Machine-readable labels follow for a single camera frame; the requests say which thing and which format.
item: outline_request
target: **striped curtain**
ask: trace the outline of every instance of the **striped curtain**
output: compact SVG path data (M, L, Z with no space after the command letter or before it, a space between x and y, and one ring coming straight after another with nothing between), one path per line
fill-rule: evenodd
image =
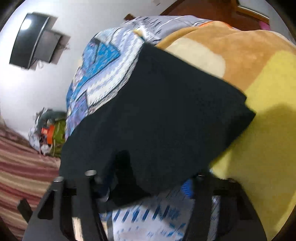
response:
M17 239L27 227L17 210L26 198L34 210L55 176L59 158L44 157L29 142L0 122L0 216Z

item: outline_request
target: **black cloth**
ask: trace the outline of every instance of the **black cloth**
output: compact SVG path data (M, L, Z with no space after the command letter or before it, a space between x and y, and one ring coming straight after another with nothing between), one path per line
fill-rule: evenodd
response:
M245 100L223 80L144 44L117 96L67 139L60 175L104 175L112 156L125 151L133 186L149 194L173 188L206 169L250 124L255 113Z

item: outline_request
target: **television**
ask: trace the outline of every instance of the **television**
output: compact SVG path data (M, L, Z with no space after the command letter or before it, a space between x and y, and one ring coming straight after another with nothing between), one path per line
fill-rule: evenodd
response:
M50 62L61 35L46 29L49 20L50 16L38 13L26 15L12 48L10 64L29 69L35 60Z

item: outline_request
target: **white wall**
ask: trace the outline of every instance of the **white wall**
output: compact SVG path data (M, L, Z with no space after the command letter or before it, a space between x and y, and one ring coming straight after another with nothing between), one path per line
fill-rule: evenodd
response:
M10 17L0 32L0 106L6 124L27 136L33 116L49 107L66 110L65 97L78 60L99 31L121 24L134 16L159 15L175 0L26 0ZM70 50L65 50L57 65L23 70L9 64L11 50L27 13L40 12L57 17L53 30L70 36Z
M289 29L279 14L265 0L239 0L241 6L255 10L269 17L269 25L272 31L278 32L295 43Z

